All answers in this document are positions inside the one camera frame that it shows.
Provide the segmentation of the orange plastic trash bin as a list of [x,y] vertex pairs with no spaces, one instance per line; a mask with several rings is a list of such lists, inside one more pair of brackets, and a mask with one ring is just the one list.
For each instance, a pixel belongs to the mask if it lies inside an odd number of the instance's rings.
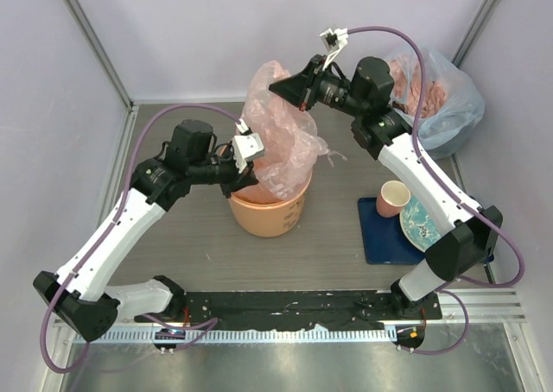
[[312,175],[294,198],[272,204],[253,204],[232,195],[228,203],[236,222],[257,237],[279,237],[290,231],[302,216],[311,179]]

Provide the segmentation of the pink translucent trash bag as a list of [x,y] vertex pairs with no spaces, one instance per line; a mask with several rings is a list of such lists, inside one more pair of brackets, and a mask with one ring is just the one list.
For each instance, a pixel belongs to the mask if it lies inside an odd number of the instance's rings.
[[264,156],[254,161],[255,186],[235,192],[247,202],[268,205],[295,198],[308,184],[318,158],[329,163],[346,156],[330,149],[318,135],[315,120],[269,91],[269,85],[290,73],[276,61],[264,63],[256,72],[241,118],[264,144]]

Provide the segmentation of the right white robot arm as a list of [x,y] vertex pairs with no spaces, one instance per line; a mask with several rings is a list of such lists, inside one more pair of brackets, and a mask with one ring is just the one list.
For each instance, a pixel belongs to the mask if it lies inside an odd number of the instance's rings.
[[358,145],[408,187],[437,226],[440,239],[391,286],[392,312],[408,319],[437,288],[491,255],[503,217],[494,206],[482,208],[423,153],[410,125],[391,107],[393,88],[384,60],[361,59],[347,79],[321,55],[315,55],[298,74],[269,86],[270,92],[300,111],[322,103],[352,116],[351,131]]

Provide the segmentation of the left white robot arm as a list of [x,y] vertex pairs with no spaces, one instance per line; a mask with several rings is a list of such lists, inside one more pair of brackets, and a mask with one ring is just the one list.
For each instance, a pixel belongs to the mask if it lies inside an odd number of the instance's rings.
[[151,314],[178,320],[185,292],[164,275],[127,286],[109,281],[138,240],[193,185],[218,185],[231,196],[257,184],[254,160],[264,154],[260,135],[244,122],[230,142],[217,144],[209,123],[178,124],[161,152],[139,163],[130,187],[81,250],[56,272],[42,271],[33,286],[55,314],[85,341],[102,337],[117,321]]

